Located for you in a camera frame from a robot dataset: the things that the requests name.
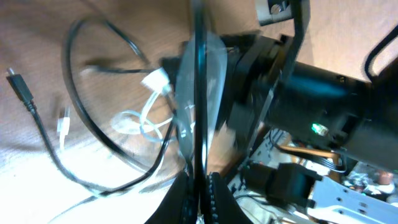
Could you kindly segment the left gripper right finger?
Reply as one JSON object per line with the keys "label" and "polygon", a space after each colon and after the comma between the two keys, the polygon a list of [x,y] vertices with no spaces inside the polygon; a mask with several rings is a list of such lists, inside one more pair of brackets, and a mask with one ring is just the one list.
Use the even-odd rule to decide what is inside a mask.
{"label": "left gripper right finger", "polygon": [[211,173],[207,183],[208,202],[205,208],[205,223],[252,224],[219,173]]}

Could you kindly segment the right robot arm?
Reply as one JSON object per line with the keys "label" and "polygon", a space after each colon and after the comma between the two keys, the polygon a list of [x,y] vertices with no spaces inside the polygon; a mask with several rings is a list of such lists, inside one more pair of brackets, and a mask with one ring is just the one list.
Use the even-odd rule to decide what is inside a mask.
{"label": "right robot arm", "polygon": [[296,58],[310,21],[308,1],[277,1],[265,24],[293,20],[294,36],[223,35],[229,48],[216,126],[236,132],[238,146],[258,145],[261,123],[294,139],[390,171],[397,170],[397,62],[362,82]]}

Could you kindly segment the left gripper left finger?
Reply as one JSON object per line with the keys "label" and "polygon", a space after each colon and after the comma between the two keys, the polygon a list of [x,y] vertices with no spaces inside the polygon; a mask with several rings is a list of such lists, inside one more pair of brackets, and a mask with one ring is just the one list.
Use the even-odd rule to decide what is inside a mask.
{"label": "left gripper left finger", "polygon": [[145,224],[194,224],[197,221],[197,208],[189,176],[180,172]]}

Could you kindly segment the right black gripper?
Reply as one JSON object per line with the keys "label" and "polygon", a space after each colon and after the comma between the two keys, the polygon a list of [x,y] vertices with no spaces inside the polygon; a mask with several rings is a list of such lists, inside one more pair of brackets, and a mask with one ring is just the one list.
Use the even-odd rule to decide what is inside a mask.
{"label": "right black gripper", "polygon": [[256,138],[276,85],[292,74],[310,20],[308,1],[260,1],[261,26],[293,20],[294,34],[279,39],[259,30],[215,34],[196,9],[195,33],[180,56],[165,57],[177,103],[178,140],[183,152],[206,152],[223,125],[236,131],[243,149]]}

